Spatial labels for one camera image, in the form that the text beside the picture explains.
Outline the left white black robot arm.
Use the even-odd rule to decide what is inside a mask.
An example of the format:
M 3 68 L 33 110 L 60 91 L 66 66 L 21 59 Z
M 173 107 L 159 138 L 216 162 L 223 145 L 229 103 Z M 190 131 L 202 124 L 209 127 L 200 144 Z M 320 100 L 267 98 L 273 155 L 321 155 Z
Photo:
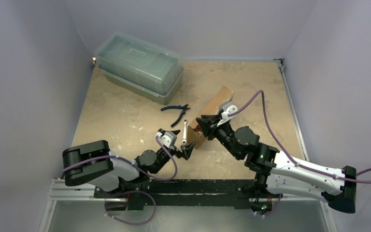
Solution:
M 155 176 L 169 161 L 173 162 L 176 177 L 178 167 L 175 158 L 188 160 L 196 142 L 175 146 L 179 130 L 159 129 L 155 140 L 157 151 L 148 149 L 135 159 L 127 159 L 114 153 L 106 140 L 99 140 L 65 149 L 62 152 L 62 175 L 66 186 L 73 187 L 89 183 L 107 192 L 114 198 L 123 195 L 123 182 L 139 183 Z

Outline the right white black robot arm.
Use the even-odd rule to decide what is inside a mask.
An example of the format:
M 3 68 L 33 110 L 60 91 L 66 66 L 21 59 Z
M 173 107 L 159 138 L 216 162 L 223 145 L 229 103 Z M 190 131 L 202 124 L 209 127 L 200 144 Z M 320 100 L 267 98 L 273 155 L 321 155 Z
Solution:
M 229 122 L 219 125 L 219 116 L 202 115 L 196 122 L 207 140 L 217 139 L 236 160 L 244 160 L 244 165 L 256 173 L 252 183 L 256 196 L 267 193 L 305 196 L 342 213 L 355 213 L 355 168 L 329 168 L 289 159 L 285 152 L 260 142 L 260 136 L 248 126 L 233 130 Z

